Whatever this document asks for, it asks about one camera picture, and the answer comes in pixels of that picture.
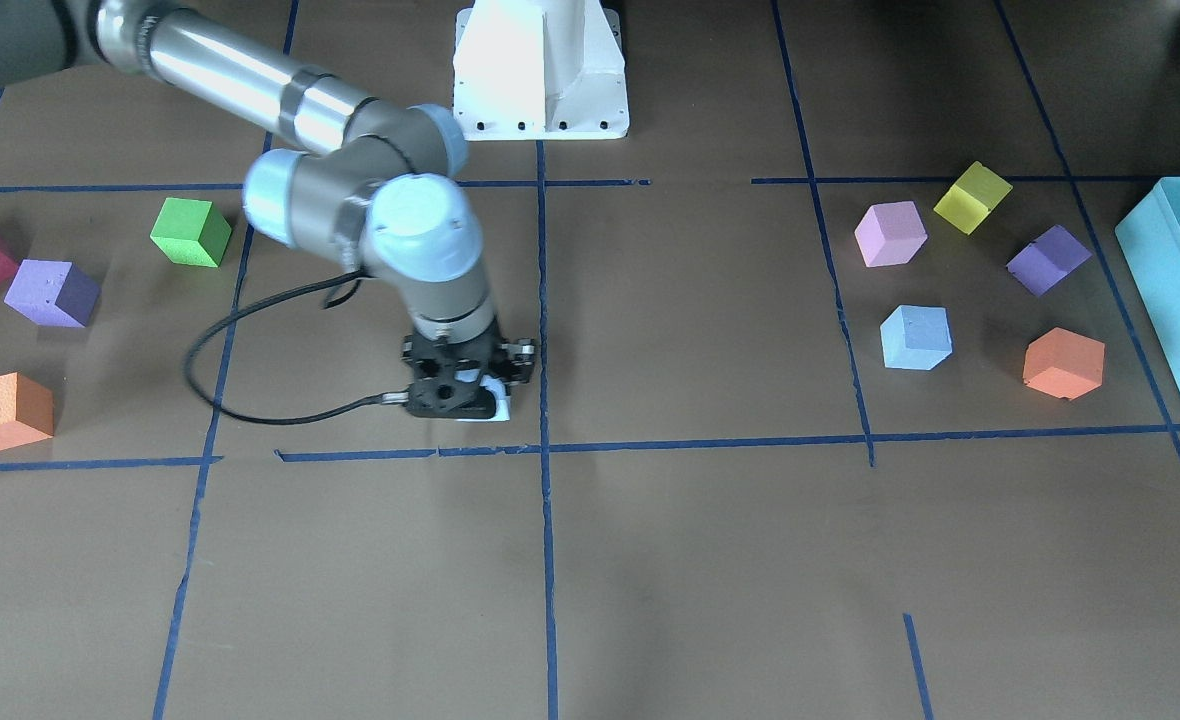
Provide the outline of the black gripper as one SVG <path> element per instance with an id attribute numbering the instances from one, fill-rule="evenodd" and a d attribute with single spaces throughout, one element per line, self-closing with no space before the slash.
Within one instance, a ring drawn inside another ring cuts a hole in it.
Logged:
<path id="1" fill-rule="evenodd" d="M 412 381 L 404 401 L 411 415 L 431 419 L 466 419 L 489 415 L 479 400 L 477 373 L 506 382 L 509 395 L 513 386 L 530 382 L 538 343 L 531 338 L 509 342 L 500 336 L 498 323 L 490 323 L 479 338 L 450 342 L 430 340 L 412 333 L 404 338 L 402 360 Z"/>

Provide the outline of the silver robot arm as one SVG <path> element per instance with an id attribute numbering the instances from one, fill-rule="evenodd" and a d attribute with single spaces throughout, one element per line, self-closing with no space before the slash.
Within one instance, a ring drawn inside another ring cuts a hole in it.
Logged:
<path id="1" fill-rule="evenodd" d="M 343 305 L 361 281 L 379 279 L 412 322 L 402 345 L 409 386 L 314 420 L 374 405 L 420 418 L 509 418 L 511 390 L 530 381 L 538 351 L 530 338 L 502 336 L 479 220 L 455 183 L 468 145 L 448 109 L 398 109 L 177 1 L 0 1 L 0 89 L 96 63 L 199 97 L 283 140 L 248 170 L 244 218 L 342 269 L 211 325 L 182 365 L 194 395 L 219 410 L 194 360 L 229 325 L 312 292 Z"/>

